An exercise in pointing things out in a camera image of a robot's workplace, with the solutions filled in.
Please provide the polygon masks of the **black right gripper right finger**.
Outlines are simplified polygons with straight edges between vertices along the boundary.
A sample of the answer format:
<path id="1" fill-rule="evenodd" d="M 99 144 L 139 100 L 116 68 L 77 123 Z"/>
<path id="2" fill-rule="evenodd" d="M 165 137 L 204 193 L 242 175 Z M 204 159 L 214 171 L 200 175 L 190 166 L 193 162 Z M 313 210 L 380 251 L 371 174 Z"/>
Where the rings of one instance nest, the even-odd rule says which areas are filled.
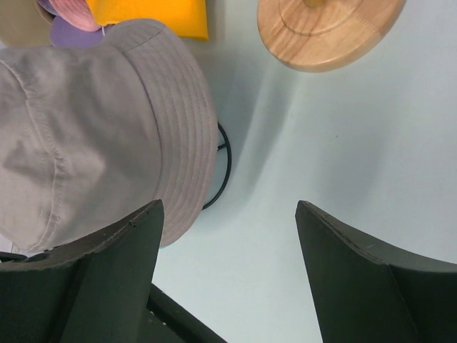
<path id="1" fill-rule="evenodd" d="M 455 342 L 456 265 L 300 201 L 296 225 L 324 342 Z"/>

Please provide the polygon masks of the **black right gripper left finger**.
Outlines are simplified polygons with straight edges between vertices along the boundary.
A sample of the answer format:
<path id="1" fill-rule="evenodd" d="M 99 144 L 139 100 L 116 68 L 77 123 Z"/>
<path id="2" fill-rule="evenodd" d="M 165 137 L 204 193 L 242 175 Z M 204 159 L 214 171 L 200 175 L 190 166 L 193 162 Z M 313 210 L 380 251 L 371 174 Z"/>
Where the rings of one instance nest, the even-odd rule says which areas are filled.
<path id="1" fill-rule="evenodd" d="M 1 254 L 3 342 L 135 342 L 156 265 L 164 208 L 32 257 Z"/>

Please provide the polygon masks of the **grey bucket hat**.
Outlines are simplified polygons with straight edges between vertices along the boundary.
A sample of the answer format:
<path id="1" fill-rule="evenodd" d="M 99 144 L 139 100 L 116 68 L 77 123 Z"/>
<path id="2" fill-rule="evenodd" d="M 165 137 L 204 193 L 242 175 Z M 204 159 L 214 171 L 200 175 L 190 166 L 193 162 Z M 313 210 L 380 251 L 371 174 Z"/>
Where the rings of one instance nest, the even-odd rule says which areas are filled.
<path id="1" fill-rule="evenodd" d="M 204 207 L 218 141 L 204 73 L 158 21 L 86 49 L 3 49 L 1 235 L 42 252 L 160 200 L 173 244 Z"/>

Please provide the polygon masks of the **lavender purple hat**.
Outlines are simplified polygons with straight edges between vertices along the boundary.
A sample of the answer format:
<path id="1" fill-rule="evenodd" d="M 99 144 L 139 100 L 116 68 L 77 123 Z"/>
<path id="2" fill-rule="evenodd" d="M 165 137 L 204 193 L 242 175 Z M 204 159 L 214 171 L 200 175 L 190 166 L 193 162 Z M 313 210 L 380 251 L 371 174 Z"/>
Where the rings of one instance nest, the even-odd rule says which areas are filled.
<path id="1" fill-rule="evenodd" d="M 53 46 L 87 48 L 98 44 L 104 38 L 106 30 L 103 26 L 93 32 L 77 29 L 57 14 L 50 1 L 38 1 L 38 3 L 54 16 L 50 31 Z"/>

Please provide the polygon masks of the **pink hat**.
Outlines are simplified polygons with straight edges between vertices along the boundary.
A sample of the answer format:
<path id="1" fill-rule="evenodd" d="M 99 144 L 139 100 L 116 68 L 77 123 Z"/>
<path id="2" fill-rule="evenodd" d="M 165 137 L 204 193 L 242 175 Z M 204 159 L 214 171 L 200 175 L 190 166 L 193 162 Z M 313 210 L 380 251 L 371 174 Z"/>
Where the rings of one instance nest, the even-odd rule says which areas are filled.
<path id="1" fill-rule="evenodd" d="M 91 10 L 84 0 L 50 0 L 57 14 L 83 31 L 97 31 L 101 25 L 97 24 Z"/>

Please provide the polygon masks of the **orange hat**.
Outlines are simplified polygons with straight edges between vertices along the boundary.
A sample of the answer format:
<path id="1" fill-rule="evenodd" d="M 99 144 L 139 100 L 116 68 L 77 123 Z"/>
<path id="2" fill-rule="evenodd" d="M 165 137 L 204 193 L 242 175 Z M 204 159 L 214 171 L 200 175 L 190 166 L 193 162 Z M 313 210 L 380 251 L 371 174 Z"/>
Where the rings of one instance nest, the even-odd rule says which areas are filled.
<path id="1" fill-rule="evenodd" d="M 103 26 L 132 19 L 154 19 L 182 38 L 209 39 L 205 1 L 98 0 L 87 4 L 96 23 Z"/>

